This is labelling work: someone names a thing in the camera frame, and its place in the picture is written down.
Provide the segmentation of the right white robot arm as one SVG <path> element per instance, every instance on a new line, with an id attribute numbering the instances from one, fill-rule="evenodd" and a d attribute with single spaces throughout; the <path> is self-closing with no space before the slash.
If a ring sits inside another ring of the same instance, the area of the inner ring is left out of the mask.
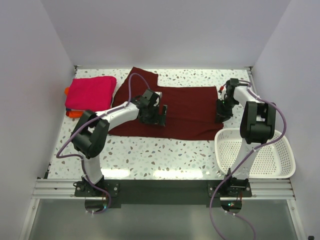
<path id="1" fill-rule="evenodd" d="M 244 107 L 239 134 L 241 146 L 229 175 L 233 179 L 246 180 L 260 148 L 272 139 L 275 133 L 276 109 L 262 101 L 251 91 L 251 84 L 231 78 L 220 87 L 216 101 L 216 123 L 224 123 L 233 116 L 236 105 Z"/>

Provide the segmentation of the dark red t-shirt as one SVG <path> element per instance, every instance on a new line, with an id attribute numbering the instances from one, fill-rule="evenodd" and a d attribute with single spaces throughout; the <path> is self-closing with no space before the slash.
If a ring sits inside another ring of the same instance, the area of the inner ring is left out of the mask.
<path id="1" fill-rule="evenodd" d="M 210 141 L 223 128 L 216 122 L 216 87 L 162 87 L 158 86 L 158 74 L 137 67 L 130 71 L 116 91 L 113 107 L 121 105 L 129 97 L 142 95 L 147 87 L 161 92 L 161 105 L 167 106 L 165 126 L 143 124 L 138 119 L 125 122 L 109 131 L 122 137 L 151 137 L 190 141 Z"/>

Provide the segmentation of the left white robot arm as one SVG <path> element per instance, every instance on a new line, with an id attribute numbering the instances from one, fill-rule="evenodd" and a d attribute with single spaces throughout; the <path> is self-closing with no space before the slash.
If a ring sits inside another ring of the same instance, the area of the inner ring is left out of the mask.
<path id="1" fill-rule="evenodd" d="M 134 120 L 145 125 L 166 125 L 167 105 L 160 106 L 162 93 L 147 89 L 143 95 L 101 112 L 86 110 L 72 132 L 72 144 L 83 156 L 86 191 L 99 196 L 104 190 L 100 153 L 110 130 Z"/>

